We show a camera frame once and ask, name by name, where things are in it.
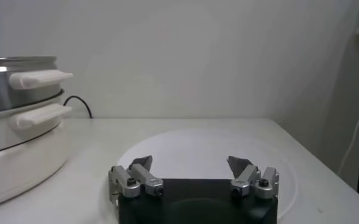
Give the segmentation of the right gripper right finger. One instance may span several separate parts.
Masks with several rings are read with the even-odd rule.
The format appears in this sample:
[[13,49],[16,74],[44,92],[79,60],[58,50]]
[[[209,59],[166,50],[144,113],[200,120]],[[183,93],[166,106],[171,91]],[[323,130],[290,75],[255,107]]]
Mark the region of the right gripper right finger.
[[273,167],[261,170],[248,159],[229,156],[227,159],[234,179],[230,181],[233,197],[243,198],[251,192],[257,198],[269,200],[278,197],[279,173]]

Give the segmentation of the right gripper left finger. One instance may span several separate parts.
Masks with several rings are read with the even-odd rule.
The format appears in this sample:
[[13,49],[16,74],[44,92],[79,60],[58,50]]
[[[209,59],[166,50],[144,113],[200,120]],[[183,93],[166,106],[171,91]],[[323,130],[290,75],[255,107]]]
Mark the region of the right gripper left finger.
[[161,197],[164,194],[164,181],[150,173],[152,156],[134,159],[125,169],[123,166],[113,166],[108,172],[109,199],[117,204],[120,196],[137,198],[144,193]]

